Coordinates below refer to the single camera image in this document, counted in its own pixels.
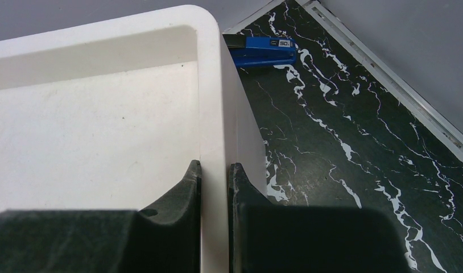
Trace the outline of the white drawer organizer box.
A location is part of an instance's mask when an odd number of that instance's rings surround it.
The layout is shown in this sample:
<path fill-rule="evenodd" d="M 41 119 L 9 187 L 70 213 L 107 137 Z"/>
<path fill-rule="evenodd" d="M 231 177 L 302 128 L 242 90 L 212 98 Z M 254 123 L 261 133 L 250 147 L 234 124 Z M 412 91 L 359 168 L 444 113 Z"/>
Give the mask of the white drawer organizer box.
<path fill-rule="evenodd" d="M 141 209 L 202 166 L 202 272 L 228 272 L 227 178 L 264 144 L 218 23 L 182 5 L 0 41 L 0 212 Z"/>

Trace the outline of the aluminium rail frame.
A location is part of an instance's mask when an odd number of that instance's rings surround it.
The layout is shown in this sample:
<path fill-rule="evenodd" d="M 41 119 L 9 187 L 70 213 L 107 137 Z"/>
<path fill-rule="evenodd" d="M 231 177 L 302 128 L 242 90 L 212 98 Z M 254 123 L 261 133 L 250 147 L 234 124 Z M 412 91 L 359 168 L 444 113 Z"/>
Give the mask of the aluminium rail frame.
<path fill-rule="evenodd" d="M 400 105 L 421 122 L 454 156 L 463 162 L 463 133 L 439 113 L 410 84 L 395 73 L 380 57 L 319 1 L 298 1 L 298 5 L 316 21 L 348 54 L 362 65 Z"/>

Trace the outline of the blue stapler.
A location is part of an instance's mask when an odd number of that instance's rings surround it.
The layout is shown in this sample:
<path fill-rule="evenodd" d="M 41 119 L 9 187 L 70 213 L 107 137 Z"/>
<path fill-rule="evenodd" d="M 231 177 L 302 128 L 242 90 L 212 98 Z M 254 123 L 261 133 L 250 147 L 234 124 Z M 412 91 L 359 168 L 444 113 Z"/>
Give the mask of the blue stapler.
<path fill-rule="evenodd" d="M 295 41 L 285 38 L 223 34 L 237 68 L 292 65 L 296 62 Z"/>

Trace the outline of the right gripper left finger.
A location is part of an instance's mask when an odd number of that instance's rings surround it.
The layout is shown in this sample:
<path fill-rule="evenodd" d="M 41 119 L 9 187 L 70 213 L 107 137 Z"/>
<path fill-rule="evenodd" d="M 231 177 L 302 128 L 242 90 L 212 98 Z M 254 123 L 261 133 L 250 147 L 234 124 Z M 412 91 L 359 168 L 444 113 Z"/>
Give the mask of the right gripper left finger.
<path fill-rule="evenodd" d="M 199 272 L 201 164 L 142 210 L 0 213 L 0 272 Z"/>

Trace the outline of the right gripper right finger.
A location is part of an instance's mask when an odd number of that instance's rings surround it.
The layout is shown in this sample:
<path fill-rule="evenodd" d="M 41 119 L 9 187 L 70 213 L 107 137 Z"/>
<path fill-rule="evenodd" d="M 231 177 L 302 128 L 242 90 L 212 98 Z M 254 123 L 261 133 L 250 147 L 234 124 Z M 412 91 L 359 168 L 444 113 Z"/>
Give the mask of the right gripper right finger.
<path fill-rule="evenodd" d="M 240 163 L 229 170 L 228 216 L 230 272 L 410 272 L 382 213 L 275 205 Z"/>

